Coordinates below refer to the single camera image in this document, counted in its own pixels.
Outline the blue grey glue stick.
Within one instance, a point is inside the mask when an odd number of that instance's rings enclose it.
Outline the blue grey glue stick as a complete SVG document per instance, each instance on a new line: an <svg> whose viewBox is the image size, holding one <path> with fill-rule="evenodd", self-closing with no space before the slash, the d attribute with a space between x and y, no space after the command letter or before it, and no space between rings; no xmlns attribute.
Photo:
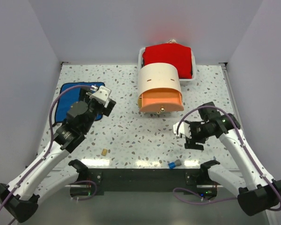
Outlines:
<svg viewBox="0 0 281 225"><path fill-rule="evenodd" d="M175 160L173 162L168 163L169 169L174 169L174 168L176 168L178 166L181 166L181 165L182 165L182 163L181 163L181 161L179 159L177 159L177 160Z"/></svg>

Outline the beige round drawer organizer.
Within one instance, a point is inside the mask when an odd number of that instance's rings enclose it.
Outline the beige round drawer organizer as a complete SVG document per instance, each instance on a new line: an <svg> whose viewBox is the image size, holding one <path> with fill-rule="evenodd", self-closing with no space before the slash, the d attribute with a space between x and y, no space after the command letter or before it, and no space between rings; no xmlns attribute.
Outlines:
<svg viewBox="0 0 281 225"><path fill-rule="evenodd" d="M168 63L152 63L138 73L138 107L141 113L184 110L177 69Z"/></svg>

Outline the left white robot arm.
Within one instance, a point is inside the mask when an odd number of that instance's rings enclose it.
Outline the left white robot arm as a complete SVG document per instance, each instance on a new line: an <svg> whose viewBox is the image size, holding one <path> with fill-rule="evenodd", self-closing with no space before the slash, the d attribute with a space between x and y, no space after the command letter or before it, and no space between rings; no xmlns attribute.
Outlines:
<svg viewBox="0 0 281 225"><path fill-rule="evenodd" d="M78 88L79 100L71 105L61 126L56 131L50 129L51 139L42 153L8 184L0 183L0 211L5 208L19 223L27 221L38 209L39 184L85 140L97 116L109 116L116 104L105 86Z"/></svg>

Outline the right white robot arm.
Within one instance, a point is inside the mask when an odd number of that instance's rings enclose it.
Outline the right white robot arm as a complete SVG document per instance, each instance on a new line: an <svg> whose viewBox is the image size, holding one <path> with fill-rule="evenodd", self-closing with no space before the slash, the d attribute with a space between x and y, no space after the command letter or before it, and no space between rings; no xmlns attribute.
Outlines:
<svg viewBox="0 0 281 225"><path fill-rule="evenodd" d="M242 174L235 175L214 159L201 164L200 181L204 184L214 181L225 187L248 216L265 210L281 211L281 180L276 180L259 161L234 115L213 102L197 107L196 111L202 121L187 121L184 116L173 125L173 133L177 138L185 137L185 148L193 150L203 150L206 140L216 137Z"/></svg>

